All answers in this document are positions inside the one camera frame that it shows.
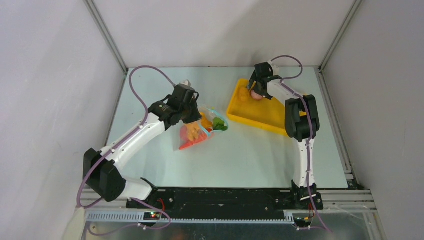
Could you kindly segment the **purple onion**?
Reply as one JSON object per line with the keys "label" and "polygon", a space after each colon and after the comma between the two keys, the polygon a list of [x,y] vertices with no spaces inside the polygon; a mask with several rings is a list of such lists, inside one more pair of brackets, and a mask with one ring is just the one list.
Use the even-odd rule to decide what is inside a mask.
{"label": "purple onion", "polygon": [[250,96],[256,101],[260,101],[264,98],[262,95],[256,93],[254,90],[250,91]]}

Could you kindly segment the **fried dough pieces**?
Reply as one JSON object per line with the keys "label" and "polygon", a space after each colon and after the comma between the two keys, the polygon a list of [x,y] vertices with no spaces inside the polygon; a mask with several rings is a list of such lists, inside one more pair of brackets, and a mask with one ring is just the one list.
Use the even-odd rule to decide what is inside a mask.
{"label": "fried dough pieces", "polygon": [[191,142],[194,142],[199,138],[200,127],[197,122],[187,123],[186,125],[186,135],[187,139]]}

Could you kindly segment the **clear zip top bag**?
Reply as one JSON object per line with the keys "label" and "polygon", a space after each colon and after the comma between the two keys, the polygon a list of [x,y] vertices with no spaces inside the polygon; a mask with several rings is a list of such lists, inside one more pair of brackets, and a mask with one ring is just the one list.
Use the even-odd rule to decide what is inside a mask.
{"label": "clear zip top bag", "polygon": [[179,150],[185,150],[212,138],[215,134],[226,132],[229,123],[214,107],[200,106],[198,108],[201,119],[183,124],[179,130]]}

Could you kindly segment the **yellow bell pepper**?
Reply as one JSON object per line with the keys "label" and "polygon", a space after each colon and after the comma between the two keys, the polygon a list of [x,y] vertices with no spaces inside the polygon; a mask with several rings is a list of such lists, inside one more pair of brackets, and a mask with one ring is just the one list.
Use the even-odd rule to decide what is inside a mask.
{"label": "yellow bell pepper", "polygon": [[213,129],[213,123],[207,119],[207,117],[201,113],[201,126],[205,129]]}

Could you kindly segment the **red carrot with leaves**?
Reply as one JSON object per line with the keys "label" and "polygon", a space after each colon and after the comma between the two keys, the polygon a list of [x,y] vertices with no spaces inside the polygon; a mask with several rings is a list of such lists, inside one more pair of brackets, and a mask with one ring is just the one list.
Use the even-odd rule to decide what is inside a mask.
{"label": "red carrot with leaves", "polygon": [[188,149],[190,147],[193,147],[195,145],[198,145],[198,144],[210,139],[211,137],[214,136],[215,133],[225,132],[229,129],[227,122],[224,121],[220,117],[215,117],[215,118],[213,118],[213,120],[209,120],[209,121],[211,121],[213,123],[213,129],[205,129],[201,125],[201,120],[196,121],[198,123],[199,127],[200,127],[200,131],[199,131],[199,137],[195,141],[188,140],[188,138],[187,138],[187,128],[186,128],[186,124],[184,124],[180,128],[180,131],[179,131],[181,145],[179,146],[178,149],[179,150]]}

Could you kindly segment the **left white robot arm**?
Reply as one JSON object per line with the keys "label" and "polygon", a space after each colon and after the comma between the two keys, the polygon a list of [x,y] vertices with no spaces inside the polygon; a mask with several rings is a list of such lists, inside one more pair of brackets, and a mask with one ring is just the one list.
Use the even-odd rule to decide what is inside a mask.
{"label": "left white robot arm", "polygon": [[153,208],[158,202],[154,186],[145,179],[126,177],[124,167],[147,143],[180,122],[191,124],[201,119],[197,100],[199,93],[185,80],[177,84],[172,94],[153,103],[147,115],[117,141],[96,151],[90,148],[84,154],[86,184],[102,200],[135,198],[145,207]]}

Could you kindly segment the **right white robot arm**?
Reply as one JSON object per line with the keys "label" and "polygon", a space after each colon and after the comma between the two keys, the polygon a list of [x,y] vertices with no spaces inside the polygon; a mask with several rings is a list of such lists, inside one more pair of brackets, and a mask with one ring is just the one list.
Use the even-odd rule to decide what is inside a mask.
{"label": "right white robot arm", "polygon": [[304,209],[316,196],[313,172],[313,147],[320,120],[315,96],[302,95],[284,83],[272,61],[254,66],[247,89],[263,98],[276,99],[284,105],[284,127],[289,138],[296,141],[299,160],[295,164],[291,187],[291,204]]}

